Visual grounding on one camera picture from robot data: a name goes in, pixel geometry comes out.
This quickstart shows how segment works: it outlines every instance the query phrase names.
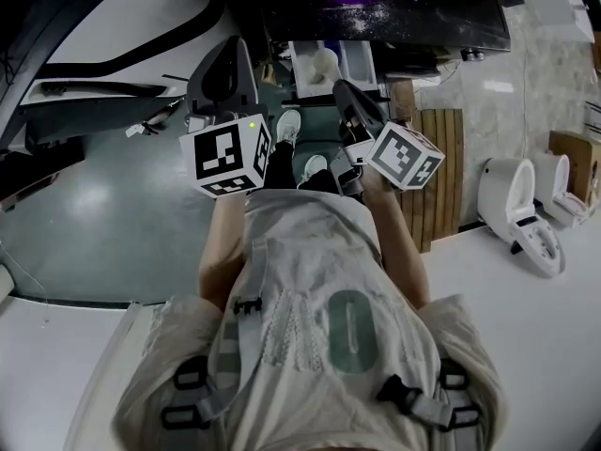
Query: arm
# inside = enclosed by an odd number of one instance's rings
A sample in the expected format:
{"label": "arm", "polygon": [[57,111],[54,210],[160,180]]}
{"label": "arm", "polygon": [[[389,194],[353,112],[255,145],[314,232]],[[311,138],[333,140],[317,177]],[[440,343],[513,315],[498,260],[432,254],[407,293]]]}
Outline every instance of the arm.
{"label": "arm", "polygon": [[378,232],[384,270],[416,308],[430,303],[430,288],[422,257],[407,229],[390,184],[366,165],[362,176],[363,202],[371,211]]}
{"label": "arm", "polygon": [[245,202],[244,193],[217,199],[200,259],[198,293],[222,311],[244,266]]}

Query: marble wall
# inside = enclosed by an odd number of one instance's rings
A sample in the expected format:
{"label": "marble wall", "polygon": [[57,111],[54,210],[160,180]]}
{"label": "marble wall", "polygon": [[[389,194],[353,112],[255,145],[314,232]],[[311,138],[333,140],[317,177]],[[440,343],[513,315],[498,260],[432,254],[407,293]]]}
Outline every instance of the marble wall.
{"label": "marble wall", "polygon": [[442,84],[416,92],[418,108],[462,108],[465,167],[462,224],[477,218],[478,181],[491,157],[529,157],[552,130],[582,132],[584,102],[599,100],[591,46],[557,40],[526,5],[506,8],[512,50],[444,70]]}

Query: green number 0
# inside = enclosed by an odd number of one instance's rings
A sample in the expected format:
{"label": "green number 0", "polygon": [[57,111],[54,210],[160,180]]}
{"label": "green number 0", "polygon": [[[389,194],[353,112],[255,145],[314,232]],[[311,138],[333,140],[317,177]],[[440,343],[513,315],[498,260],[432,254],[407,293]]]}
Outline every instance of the green number 0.
{"label": "green number 0", "polygon": [[331,364],[352,374],[371,369],[378,359],[378,340],[369,300],[357,290],[340,290],[328,307]]}

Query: white sneaker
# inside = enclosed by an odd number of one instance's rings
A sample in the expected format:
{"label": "white sneaker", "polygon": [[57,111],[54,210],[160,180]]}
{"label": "white sneaker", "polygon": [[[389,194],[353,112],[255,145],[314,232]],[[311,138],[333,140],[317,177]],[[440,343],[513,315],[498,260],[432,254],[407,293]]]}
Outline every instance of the white sneaker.
{"label": "white sneaker", "polygon": [[328,170],[328,161],[323,155],[314,155],[309,158],[307,163],[304,165],[304,172],[302,173],[302,181],[299,185],[303,184],[314,176],[317,172],[322,170]]}
{"label": "white sneaker", "polygon": [[301,130],[301,114],[296,110],[286,110],[278,120],[276,129],[277,141],[287,142],[294,147]]}

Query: black plastic buckle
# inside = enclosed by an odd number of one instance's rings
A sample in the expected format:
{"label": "black plastic buckle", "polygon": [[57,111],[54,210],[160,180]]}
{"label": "black plastic buckle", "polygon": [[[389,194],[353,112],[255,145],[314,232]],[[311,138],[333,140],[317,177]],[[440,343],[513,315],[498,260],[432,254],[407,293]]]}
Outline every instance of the black plastic buckle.
{"label": "black plastic buckle", "polygon": [[[173,414],[190,413],[189,419],[177,419]],[[198,409],[193,404],[190,406],[173,406],[164,408],[161,412],[162,427],[168,430],[174,429],[208,429],[210,422],[205,422],[200,418]]]}
{"label": "black plastic buckle", "polygon": [[412,415],[411,409],[417,398],[423,393],[424,391],[417,387],[407,387],[403,384],[401,378],[393,374],[384,382],[382,389],[376,395],[376,399],[378,401],[391,401],[401,414]]}
{"label": "black plastic buckle", "polygon": [[[190,377],[197,376],[195,381]],[[173,377],[173,383],[179,391],[197,389],[207,382],[207,356],[194,356],[182,363]]]}
{"label": "black plastic buckle", "polygon": [[[465,412],[475,412],[476,417],[468,421],[457,422],[457,415]],[[472,426],[477,426],[480,424],[480,414],[480,408],[475,404],[472,406],[464,406],[462,408],[454,408],[453,417],[451,418],[451,423],[449,423],[449,426],[440,426],[439,430],[442,432],[449,432],[453,429],[471,428]]]}
{"label": "black plastic buckle", "polygon": [[[459,384],[451,383],[451,378],[462,378]],[[464,391],[470,385],[468,373],[458,363],[452,359],[444,358],[440,360],[440,387],[449,391]]]}
{"label": "black plastic buckle", "polygon": [[249,315],[251,311],[254,309],[258,312],[263,307],[263,301],[258,297],[254,301],[238,301],[234,303],[234,314],[238,314],[242,309],[244,309],[244,314]]}

